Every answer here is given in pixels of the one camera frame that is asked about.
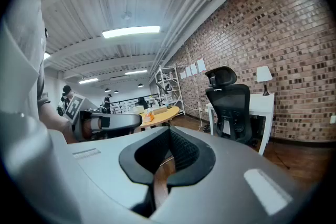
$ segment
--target chair headrest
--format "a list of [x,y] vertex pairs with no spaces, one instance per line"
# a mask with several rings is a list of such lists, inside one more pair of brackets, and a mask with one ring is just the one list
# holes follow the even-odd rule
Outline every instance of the chair headrest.
[[220,89],[237,81],[237,75],[230,67],[218,67],[205,74],[209,78],[209,87],[214,89]]

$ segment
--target black cap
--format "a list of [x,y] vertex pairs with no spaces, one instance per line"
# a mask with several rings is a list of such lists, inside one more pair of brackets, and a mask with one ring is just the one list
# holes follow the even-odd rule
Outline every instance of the black cap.
[[71,91],[71,87],[69,85],[65,85],[63,87],[63,92],[65,93],[65,95],[67,95],[70,91]]

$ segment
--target brick wall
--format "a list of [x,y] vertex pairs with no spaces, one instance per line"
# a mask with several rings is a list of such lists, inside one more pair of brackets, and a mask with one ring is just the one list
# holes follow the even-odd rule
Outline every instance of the brick wall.
[[[276,95],[272,135],[299,141],[335,141],[336,32],[325,0],[227,0],[185,42],[167,63],[178,73],[200,58],[207,70],[231,67],[237,83],[251,93],[263,92],[256,70],[268,65]],[[180,80],[184,102],[202,118],[208,99],[207,77],[197,74]],[[186,113],[199,117],[186,107]]]

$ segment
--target baseboard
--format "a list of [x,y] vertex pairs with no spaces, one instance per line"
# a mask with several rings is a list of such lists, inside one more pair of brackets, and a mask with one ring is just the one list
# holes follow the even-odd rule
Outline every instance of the baseboard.
[[294,141],[294,140],[289,140],[289,139],[282,139],[282,138],[277,138],[277,137],[270,137],[269,141],[279,143],[279,144],[293,145],[293,146],[324,147],[324,148],[336,147],[336,141],[333,141],[333,142],[305,142],[305,141]]
[[[195,117],[195,116],[192,116],[192,115],[189,115],[189,114],[187,114],[187,113],[185,113],[185,115],[188,116],[188,117],[191,117],[191,118],[193,118],[193,119],[195,119],[195,120],[198,120],[198,121],[201,120],[200,118]],[[207,123],[207,124],[210,124],[210,121],[207,121],[207,120],[205,120],[205,119],[202,119],[202,123],[203,123],[203,122],[205,122],[205,123]]]

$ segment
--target white lampshade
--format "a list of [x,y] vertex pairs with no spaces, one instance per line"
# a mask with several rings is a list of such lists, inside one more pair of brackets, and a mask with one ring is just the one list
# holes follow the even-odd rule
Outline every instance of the white lampshade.
[[264,82],[272,80],[271,72],[268,69],[268,66],[258,67],[257,68],[257,81]]

